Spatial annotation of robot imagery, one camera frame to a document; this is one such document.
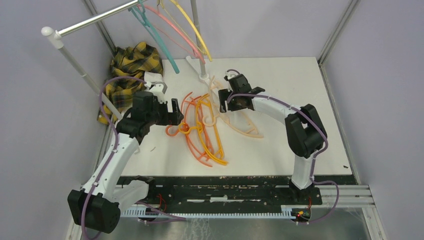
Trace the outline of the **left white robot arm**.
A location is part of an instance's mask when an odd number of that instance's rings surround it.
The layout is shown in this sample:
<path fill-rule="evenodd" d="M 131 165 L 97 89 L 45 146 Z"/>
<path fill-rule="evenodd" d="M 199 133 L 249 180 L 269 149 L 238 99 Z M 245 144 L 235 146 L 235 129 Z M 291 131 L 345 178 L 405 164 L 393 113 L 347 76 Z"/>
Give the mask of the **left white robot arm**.
<path fill-rule="evenodd" d="M 145 180 L 135 180 L 128 186 L 116 189 L 129 159 L 141 145 L 150 128 L 178 126 L 184 115 L 176 98 L 162 101 L 152 92 L 141 91 L 134 95 L 132 106 L 113 126 L 114 140 L 92 177 L 80 190 L 72 190 L 67 202 L 75 224 L 109 234 L 117 226 L 121 214 L 137 201 L 150 204 L 158 191 Z"/>

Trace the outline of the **amber plastic hanger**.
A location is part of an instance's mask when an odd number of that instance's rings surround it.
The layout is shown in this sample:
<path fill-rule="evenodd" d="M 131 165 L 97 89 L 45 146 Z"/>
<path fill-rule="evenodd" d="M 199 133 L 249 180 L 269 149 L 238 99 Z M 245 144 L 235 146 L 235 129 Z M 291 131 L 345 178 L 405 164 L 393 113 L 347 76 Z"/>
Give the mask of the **amber plastic hanger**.
<path fill-rule="evenodd" d="M 212 163 L 227 166 L 225 151 L 217 127 L 218 115 L 213 111 L 210 95 L 192 97 L 189 92 L 182 101 L 184 113 L 194 108 L 194 124 L 187 123 L 186 117 L 178 125 L 177 132 L 185 136 L 189 151 L 202 165 L 211 168 Z"/>

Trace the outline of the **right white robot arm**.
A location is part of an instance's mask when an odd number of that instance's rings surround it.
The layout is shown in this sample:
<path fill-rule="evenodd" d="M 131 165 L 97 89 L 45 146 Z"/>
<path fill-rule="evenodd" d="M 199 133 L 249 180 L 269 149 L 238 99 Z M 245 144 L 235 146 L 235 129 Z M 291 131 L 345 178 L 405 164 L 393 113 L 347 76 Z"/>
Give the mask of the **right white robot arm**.
<path fill-rule="evenodd" d="M 294 153 L 294 169 L 291 176 L 289 199 L 302 204 L 309 198 L 309 188 L 314 183 L 316 158 L 328 147 L 328 135 L 318 114 L 311 105 L 288 104 L 275 97 L 265 95 L 265 89 L 252 88 L 241 74 L 228 73 L 224 80 L 229 89 L 218 91 L 219 111 L 250 109 L 265 114 L 285 126 L 287 142 Z"/>

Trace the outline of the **cream plastic hanger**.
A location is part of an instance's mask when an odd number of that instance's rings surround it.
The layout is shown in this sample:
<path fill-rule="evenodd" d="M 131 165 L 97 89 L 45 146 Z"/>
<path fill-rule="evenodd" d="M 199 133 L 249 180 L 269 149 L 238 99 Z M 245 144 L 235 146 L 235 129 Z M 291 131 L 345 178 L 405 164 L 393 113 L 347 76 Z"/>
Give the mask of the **cream plastic hanger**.
<path fill-rule="evenodd" d="M 232 130 L 243 136 L 255 139 L 264 138 L 264 135 L 260 133 L 257 126 L 244 111 L 238 111 L 235 113 L 220 112 L 218 90 L 221 90 L 224 87 L 219 81 L 215 80 L 214 76 L 209 77 L 209 75 L 200 75 L 199 81 L 207 87 L 207 93 L 209 94 L 209 102 L 212 108 L 212 113 L 210 114 L 210 116 L 201 118 L 201 122 L 205 126 L 212 127 L 216 125 L 218 119 L 220 119 Z"/>

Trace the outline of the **teal wire hanger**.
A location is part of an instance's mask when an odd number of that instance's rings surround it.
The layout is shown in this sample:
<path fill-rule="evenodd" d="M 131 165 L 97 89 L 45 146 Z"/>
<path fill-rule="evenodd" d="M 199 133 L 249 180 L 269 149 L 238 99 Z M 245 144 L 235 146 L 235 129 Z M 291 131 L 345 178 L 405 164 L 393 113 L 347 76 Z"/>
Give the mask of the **teal wire hanger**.
<path fill-rule="evenodd" d="M 146 16 L 146 8 L 143 4 L 143 1 L 137 0 L 136 5 L 132 6 L 128 11 L 131 12 L 134 15 L 134 17 L 138 20 L 138 22 L 146 29 L 146 31 L 150 34 L 153 40 L 158 44 L 160 50 L 165 54 L 165 56 L 169 60 L 174 72 L 176 74 L 179 74 L 180 69 L 178 65 L 176 64 L 174 58 L 172 57 L 169 49 L 165 45 L 162 37 L 157 32 L 156 28 L 153 26 L 153 24 L 149 21 L 149 19 Z"/>

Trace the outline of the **pink wire hanger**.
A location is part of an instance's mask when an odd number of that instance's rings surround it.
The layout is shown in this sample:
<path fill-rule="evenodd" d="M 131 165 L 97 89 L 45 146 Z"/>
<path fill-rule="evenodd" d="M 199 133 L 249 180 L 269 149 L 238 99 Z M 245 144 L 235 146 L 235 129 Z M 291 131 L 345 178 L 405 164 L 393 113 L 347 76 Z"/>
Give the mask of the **pink wire hanger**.
<path fill-rule="evenodd" d="M 182 31 L 182 29 L 179 26 L 177 26 L 175 23 L 173 23 L 171 20 L 169 20 L 166 16 L 164 16 L 162 13 L 160 13 L 160 11 L 158 9 L 153 8 L 153 7 L 149 6 L 149 5 L 144 5 L 144 4 L 142 4 L 141 1 L 139 1 L 139 4 L 137 5 L 137 7 L 138 8 L 140 8 L 140 7 L 141 8 L 145 8 L 145 9 L 151 11 L 152 13 L 154 13 L 155 15 L 157 15 L 159 18 L 161 18 L 164 22 L 166 22 L 189 45 L 189 47 L 191 48 L 191 50 L 188 50 L 188 49 L 184 48 L 182 45 L 180 45 L 179 43 L 177 43 L 172 37 L 170 37 L 163 30 L 159 30 L 159 31 L 162 32 L 163 34 L 165 34 L 170 40 L 172 40 L 180 48 L 184 49 L 186 52 L 188 52 L 189 54 L 191 54 L 193 57 L 199 59 L 201 63 L 203 63 L 203 64 L 206 63 L 205 62 L 205 59 L 203 57 L 203 54 L 201 53 L 199 47 L 195 45 L 195 43 L 187 36 L 187 34 L 185 34 Z"/>

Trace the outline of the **yellow plastic hanger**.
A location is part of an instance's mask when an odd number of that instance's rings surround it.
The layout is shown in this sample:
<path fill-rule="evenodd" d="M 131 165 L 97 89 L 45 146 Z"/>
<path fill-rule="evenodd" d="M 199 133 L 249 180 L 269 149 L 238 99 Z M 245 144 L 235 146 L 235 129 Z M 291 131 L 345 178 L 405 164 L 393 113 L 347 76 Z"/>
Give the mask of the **yellow plastic hanger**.
<path fill-rule="evenodd" d="M 177 25 L 177 27 L 182 30 L 182 33 L 184 34 L 185 37 L 188 37 L 188 39 L 194 43 L 194 40 L 192 40 L 189 37 L 189 34 L 187 32 L 184 31 L 184 29 L 179 25 L 179 23 L 175 20 L 175 18 L 168 12 L 166 6 L 165 6 L 165 2 L 163 0 L 157 0 L 157 6 L 162 8 L 165 13 L 171 17 L 171 20 Z M 188 13 L 185 11 L 185 9 L 180 5 L 180 3 L 177 0 L 170 0 L 170 3 L 172 3 L 181 13 L 181 15 L 185 18 L 186 22 L 190 25 L 194 35 L 195 35 L 195 48 L 196 50 L 199 51 L 199 53 L 202 55 L 202 57 L 206 57 L 209 62 L 213 61 L 213 58 L 210 54 L 210 51 L 200 33 L 200 30 L 196 27 L 194 20 L 188 15 Z"/>

